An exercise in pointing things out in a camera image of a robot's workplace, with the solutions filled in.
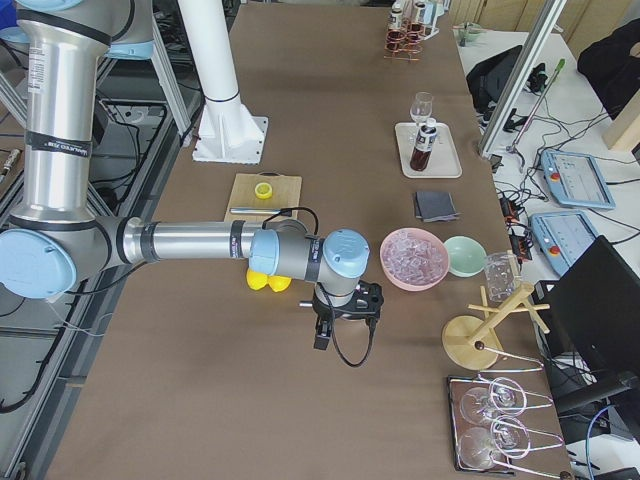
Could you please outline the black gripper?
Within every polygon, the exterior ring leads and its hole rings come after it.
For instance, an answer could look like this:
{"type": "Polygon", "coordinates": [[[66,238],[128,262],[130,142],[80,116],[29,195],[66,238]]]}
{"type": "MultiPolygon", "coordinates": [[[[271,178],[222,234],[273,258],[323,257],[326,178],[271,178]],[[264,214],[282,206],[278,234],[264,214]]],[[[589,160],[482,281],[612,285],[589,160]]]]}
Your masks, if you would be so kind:
{"type": "Polygon", "coordinates": [[[342,300],[343,297],[329,294],[321,283],[317,283],[312,299],[312,308],[319,320],[335,320],[339,317],[355,320],[369,318],[379,320],[381,317],[384,297],[382,287],[377,283],[360,280],[350,298],[339,305],[342,300]]]}

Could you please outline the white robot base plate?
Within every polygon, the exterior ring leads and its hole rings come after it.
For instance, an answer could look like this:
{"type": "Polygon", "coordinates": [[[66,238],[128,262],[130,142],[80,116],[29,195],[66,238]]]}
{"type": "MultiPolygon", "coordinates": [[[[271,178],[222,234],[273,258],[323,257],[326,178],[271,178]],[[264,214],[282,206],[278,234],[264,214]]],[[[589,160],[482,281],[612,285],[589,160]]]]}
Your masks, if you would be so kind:
{"type": "Polygon", "coordinates": [[[259,164],[268,119],[242,103],[222,3],[184,0],[179,8],[205,99],[193,159],[259,164]]]}

